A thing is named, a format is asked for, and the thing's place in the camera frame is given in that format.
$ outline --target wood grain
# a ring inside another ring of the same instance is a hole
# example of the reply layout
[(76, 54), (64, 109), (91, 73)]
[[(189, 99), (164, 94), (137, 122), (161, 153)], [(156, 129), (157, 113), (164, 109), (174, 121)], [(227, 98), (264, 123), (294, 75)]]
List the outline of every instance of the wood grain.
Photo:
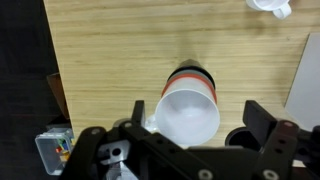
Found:
[(254, 99), (279, 118), (310, 32), (320, 31), (320, 1), (292, 0), (285, 20), (245, 0), (47, 0), (46, 9), (76, 136), (110, 129), (134, 101), (154, 112), (170, 73), (198, 60), (214, 77), (221, 126), (206, 143), (221, 146)]

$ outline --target metal screw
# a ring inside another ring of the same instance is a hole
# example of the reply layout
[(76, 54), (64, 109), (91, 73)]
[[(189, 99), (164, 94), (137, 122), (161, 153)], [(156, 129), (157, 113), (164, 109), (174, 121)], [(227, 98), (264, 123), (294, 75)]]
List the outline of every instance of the metal screw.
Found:
[(127, 127), (127, 128), (131, 127), (131, 126), (132, 126), (131, 122), (127, 122), (127, 123), (124, 124), (124, 127)]
[(292, 127), (293, 124), (291, 122), (285, 122), (284, 125), (288, 126), (288, 127)]
[(99, 132), (100, 132), (100, 129), (95, 128), (91, 131), (91, 134), (95, 135), (95, 134), (98, 134)]
[(201, 169), (198, 173), (198, 176), (199, 176), (200, 180), (212, 180), (213, 179), (212, 173), (207, 169)]
[(279, 180), (279, 175), (270, 169), (264, 170), (263, 176), (266, 180)]

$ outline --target clear container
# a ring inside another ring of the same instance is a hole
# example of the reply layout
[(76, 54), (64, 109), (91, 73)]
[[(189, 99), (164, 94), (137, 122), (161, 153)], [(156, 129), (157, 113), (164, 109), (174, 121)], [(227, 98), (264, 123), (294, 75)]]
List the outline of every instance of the clear container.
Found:
[(73, 148), (71, 138), (73, 138), (73, 132), (69, 128), (52, 128), (35, 138), (42, 162), (49, 175), (58, 176), (62, 173), (65, 162), (61, 161), (56, 148), (60, 146), (59, 141), (65, 141), (71, 154)]

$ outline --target red stripe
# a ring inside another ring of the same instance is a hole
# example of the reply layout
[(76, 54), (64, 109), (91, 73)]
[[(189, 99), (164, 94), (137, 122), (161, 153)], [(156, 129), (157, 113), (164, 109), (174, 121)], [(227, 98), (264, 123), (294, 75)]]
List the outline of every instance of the red stripe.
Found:
[(176, 80), (178, 80), (178, 79), (181, 79), (181, 78), (186, 78), (186, 77), (188, 77), (188, 78), (195, 78), (195, 79), (198, 79), (198, 80), (202, 81), (203, 83), (205, 83), (205, 84), (208, 86), (208, 88), (210, 89), (210, 91), (211, 91), (211, 93), (212, 93), (212, 95), (213, 95), (214, 101), (217, 103), (216, 91), (215, 91), (215, 89), (213, 88), (211, 82), (209, 82), (207, 79), (205, 79), (204, 77), (202, 77), (202, 76), (200, 76), (200, 75), (198, 75), (198, 74), (180, 74), (180, 75), (178, 75), (178, 76), (170, 79), (170, 80), (167, 82), (166, 86), (163, 88), (162, 93), (161, 93), (161, 97), (164, 95), (164, 93), (167, 91), (167, 89), (169, 88), (169, 86), (170, 86), (174, 81), (176, 81)]

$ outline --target white cup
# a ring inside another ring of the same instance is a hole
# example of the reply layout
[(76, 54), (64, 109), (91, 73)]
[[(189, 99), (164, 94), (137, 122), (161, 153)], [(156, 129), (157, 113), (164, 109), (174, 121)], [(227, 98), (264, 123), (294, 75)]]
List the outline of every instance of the white cup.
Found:
[(202, 144), (211, 139), (220, 124), (212, 84), (200, 76), (177, 78), (165, 88), (149, 130), (181, 146)]
[(272, 11), (278, 19), (291, 14), (289, 0), (246, 0), (249, 7), (259, 11)]

